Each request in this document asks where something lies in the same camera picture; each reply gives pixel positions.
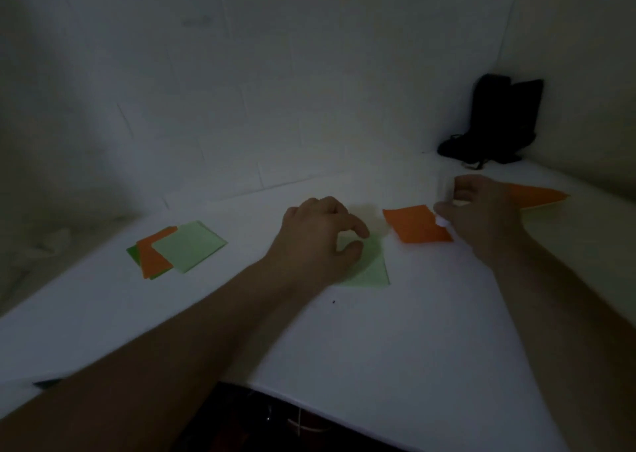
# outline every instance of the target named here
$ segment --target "wall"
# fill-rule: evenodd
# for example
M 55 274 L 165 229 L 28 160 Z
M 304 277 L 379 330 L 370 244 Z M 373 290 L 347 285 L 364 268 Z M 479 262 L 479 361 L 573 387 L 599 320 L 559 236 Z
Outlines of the wall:
M 1 1 L 3 199 L 84 225 L 433 150 L 513 0 Z
M 527 156 L 636 200 L 634 0 L 515 0 L 497 69 L 545 78 Z

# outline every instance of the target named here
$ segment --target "paper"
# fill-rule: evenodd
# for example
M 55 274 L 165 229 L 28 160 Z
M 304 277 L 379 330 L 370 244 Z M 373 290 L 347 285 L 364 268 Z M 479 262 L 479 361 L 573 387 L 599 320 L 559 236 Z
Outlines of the paper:
M 524 186 L 521 184 L 507 183 L 510 194 L 514 203 L 519 209 L 527 209 L 528 207 L 545 206 L 565 200 L 568 194 L 555 189 L 546 187 Z
M 226 244 L 199 221 L 193 221 L 179 226 L 177 232 L 156 241 L 153 247 L 179 272 L 186 272 Z
M 362 241 L 364 243 L 362 257 L 349 270 L 345 279 L 338 284 L 352 287 L 388 286 L 389 276 L 384 265 L 381 237 L 377 234 L 372 234 L 367 239 L 361 239 L 357 236 L 338 236 L 338 251 L 342 251 L 352 241 Z
M 144 274 L 144 279 L 150 278 L 151 276 L 155 276 L 155 274 L 159 274 L 162 271 L 167 271 L 168 269 L 172 268 L 172 264 L 170 264 L 162 255 L 155 251 L 152 247 L 152 244 L 155 241 L 159 241 L 159 239 L 165 238 L 166 236 L 169 236 L 176 231 L 176 226 L 170 226 L 153 234 L 152 236 L 148 236 L 147 238 L 137 241 L 137 248 L 139 250 L 139 263 L 141 266 L 141 271 Z
M 141 267 L 141 261 L 139 261 L 139 248 L 137 248 L 137 245 L 134 245 L 134 246 L 131 246 L 129 248 L 126 248 L 126 252 L 131 256 L 132 260 L 135 263 L 137 263 L 137 266 Z M 168 271 L 170 271 L 170 270 L 166 269 L 165 271 L 161 271 L 159 274 L 155 274 L 155 276 L 150 276 L 150 279 L 157 279 L 164 272 L 168 272 Z
M 453 241 L 446 228 L 435 224 L 435 215 L 424 205 L 383 209 L 382 214 L 403 243 Z

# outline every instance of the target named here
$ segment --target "right arm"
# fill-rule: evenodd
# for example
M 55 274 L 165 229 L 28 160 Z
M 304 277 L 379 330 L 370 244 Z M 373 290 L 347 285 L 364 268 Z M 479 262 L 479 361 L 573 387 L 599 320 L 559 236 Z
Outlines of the right arm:
M 572 452 L 636 450 L 636 330 L 523 229 L 504 185 L 455 180 L 438 203 L 494 272 L 544 400 Z

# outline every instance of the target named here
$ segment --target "black backpack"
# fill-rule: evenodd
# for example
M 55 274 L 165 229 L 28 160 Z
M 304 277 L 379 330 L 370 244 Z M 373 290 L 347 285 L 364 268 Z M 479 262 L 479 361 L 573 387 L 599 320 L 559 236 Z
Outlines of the black backpack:
M 481 169 L 489 160 L 516 162 L 516 152 L 530 145 L 536 134 L 543 80 L 511 85 L 510 77 L 486 74 L 473 89 L 470 128 L 453 135 L 438 153 Z

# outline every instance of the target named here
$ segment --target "table surface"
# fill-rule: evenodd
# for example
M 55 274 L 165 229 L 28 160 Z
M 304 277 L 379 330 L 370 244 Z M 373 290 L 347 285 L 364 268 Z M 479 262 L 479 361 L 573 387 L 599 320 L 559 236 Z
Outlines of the table surface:
M 68 374 L 155 327 L 262 256 L 287 207 L 333 195 L 384 235 L 391 285 L 282 305 L 225 379 L 405 449 L 565 451 L 492 273 L 457 237 L 404 245 L 382 218 L 431 206 L 441 171 L 467 172 L 427 154 L 139 219 L 0 319 L 0 384 Z M 636 206 L 530 162 L 484 174 L 568 192 L 528 211 L 527 229 L 636 323 Z M 143 280 L 126 248 L 195 219 L 227 246 Z

